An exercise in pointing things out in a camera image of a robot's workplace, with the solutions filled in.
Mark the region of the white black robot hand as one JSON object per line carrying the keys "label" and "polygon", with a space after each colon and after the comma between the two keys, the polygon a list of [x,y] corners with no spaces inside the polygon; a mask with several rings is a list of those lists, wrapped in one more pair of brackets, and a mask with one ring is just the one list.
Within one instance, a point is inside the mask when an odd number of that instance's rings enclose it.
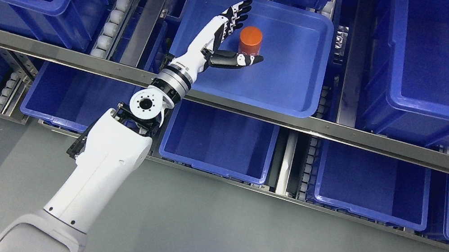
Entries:
{"label": "white black robot hand", "polygon": [[262,55],[248,55],[220,50],[224,41],[243,26],[252,9],[252,0],[243,0],[226,8],[204,25],[182,56],[174,57],[153,80],[153,85],[167,84],[177,93],[189,92],[198,74],[209,67],[238,69],[264,60]]}

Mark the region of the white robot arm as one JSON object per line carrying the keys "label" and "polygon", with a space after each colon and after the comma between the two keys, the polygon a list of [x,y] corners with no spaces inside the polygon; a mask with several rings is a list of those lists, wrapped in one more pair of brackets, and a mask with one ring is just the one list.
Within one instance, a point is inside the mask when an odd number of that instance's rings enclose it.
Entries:
{"label": "white robot arm", "polygon": [[68,149],[76,168],[43,209],[0,233],[0,252],[84,252],[88,232],[125,179],[143,163],[153,131],[188,93],[162,74],[129,103],[108,109]]}

